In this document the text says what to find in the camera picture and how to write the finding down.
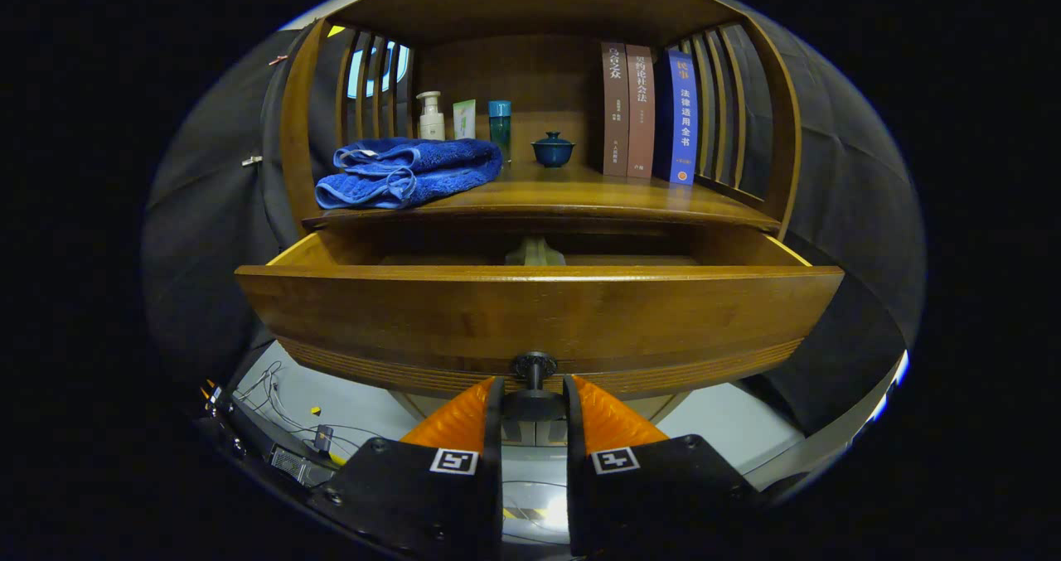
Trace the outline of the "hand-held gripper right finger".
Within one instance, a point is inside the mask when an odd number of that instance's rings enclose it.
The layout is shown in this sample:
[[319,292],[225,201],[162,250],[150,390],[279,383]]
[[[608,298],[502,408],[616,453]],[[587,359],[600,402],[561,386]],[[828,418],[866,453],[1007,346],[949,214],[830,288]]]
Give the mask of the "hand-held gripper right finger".
[[576,556],[702,556],[756,516],[758,490],[705,437],[668,437],[584,376],[564,397]]

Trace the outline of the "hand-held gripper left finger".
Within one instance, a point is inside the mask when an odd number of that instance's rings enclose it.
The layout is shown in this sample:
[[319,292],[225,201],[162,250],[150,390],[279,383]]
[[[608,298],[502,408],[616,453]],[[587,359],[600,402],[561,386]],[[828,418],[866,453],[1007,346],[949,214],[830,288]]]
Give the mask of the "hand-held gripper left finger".
[[311,490],[312,509],[396,558],[501,557],[503,395],[501,376],[487,381],[474,448],[372,438]]

